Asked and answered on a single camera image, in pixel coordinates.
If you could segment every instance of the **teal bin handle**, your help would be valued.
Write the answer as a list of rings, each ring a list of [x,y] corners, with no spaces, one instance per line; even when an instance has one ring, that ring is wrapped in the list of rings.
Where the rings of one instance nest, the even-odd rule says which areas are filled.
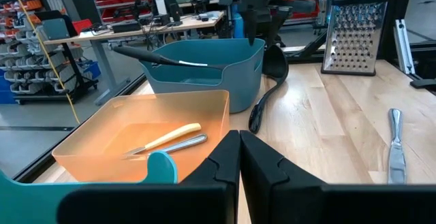
[[[147,161],[148,174],[137,183],[70,182],[24,184],[13,181],[0,171],[0,223],[56,224],[57,206],[69,193],[89,185],[176,184],[177,167],[165,152],[155,151]]]

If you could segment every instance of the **teal plastic bin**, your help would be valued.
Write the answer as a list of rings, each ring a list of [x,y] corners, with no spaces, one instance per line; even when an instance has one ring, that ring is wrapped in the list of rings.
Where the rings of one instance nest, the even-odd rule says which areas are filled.
[[[224,70],[160,65],[141,61],[155,93],[227,90],[230,112],[241,112],[256,98],[262,75],[265,41],[255,39],[200,39],[167,44],[156,53],[192,63],[228,64]]]

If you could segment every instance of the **concrete floor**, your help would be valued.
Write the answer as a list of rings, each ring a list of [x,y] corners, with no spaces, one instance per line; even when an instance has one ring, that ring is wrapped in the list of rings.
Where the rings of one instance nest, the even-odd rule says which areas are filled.
[[[423,3],[436,0],[410,0],[406,15],[407,28],[416,33],[436,39],[436,3]],[[282,41],[287,46],[305,46],[316,39],[310,25],[284,27],[280,31]],[[411,43],[426,41],[425,38],[409,33]],[[95,55],[89,43],[82,43],[84,56],[94,59]],[[124,57],[106,49],[106,54],[115,78],[121,81],[127,77],[137,78],[142,68],[137,60]],[[94,100],[106,90],[105,77],[100,76],[99,88],[91,92],[75,105],[80,121],[86,120],[99,107]],[[39,126],[39,127],[75,127],[77,125],[71,108],[63,103],[28,103],[23,106],[0,105],[0,126]],[[64,131],[0,131],[0,169],[12,177],[32,160],[40,156],[53,144],[64,138]]]

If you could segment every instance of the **metal grater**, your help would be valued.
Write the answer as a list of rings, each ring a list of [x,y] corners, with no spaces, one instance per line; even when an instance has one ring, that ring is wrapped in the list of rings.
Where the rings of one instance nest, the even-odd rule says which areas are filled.
[[[375,75],[386,2],[332,6],[323,74]]]

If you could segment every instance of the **wooden table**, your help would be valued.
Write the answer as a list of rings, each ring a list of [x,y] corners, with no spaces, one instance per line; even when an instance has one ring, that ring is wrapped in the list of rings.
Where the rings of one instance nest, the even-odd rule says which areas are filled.
[[[320,74],[321,64],[290,65],[286,83],[264,111],[257,136],[290,161],[329,183],[387,182],[388,110],[403,111],[403,141],[409,184],[436,183],[436,97],[416,90],[386,61],[375,77]],[[262,78],[258,98],[275,82]],[[136,92],[152,93],[148,82]],[[247,128],[251,108],[230,116],[231,129]],[[74,179],[57,164],[36,182]],[[250,223],[243,185],[240,224]]]
[[[192,19],[192,16],[182,16],[181,17],[181,24],[177,27],[153,27],[152,32],[159,32],[159,33],[171,33],[171,32],[184,32],[185,37],[187,37],[187,30],[190,29],[201,29],[206,27],[214,27],[222,18],[223,18],[224,12],[219,12],[217,19],[215,20],[208,20],[206,22],[202,22],[201,20]],[[93,35],[91,32],[88,32],[86,34],[82,34],[76,37],[71,37],[67,39],[56,39],[56,40],[48,40],[44,41],[45,44],[64,44],[69,42],[83,42],[83,41],[90,41],[91,45],[93,47],[95,57],[97,58],[97,61],[99,63],[99,68],[102,71],[102,75],[105,77],[105,79],[108,82],[108,90],[105,91],[100,97],[98,97],[95,100],[95,104],[100,106],[104,103],[106,103],[110,98],[114,97],[117,93],[119,93],[121,90],[125,88],[125,86],[130,83],[130,78],[124,79],[120,83],[116,83],[114,74],[112,72],[112,69],[110,67],[108,57],[106,56],[106,53],[104,52],[102,42],[108,39],[116,39],[116,38],[122,38],[122,37],[134,37],[134,36],[141,36],[144,35],[144,32],[149,32],[150,26],[143,26],[143,30],[139,31],[129,31],[124,33],[114,33],[113,31],[107,32],[107,33],[101,33],[97,32],[95,35]]]

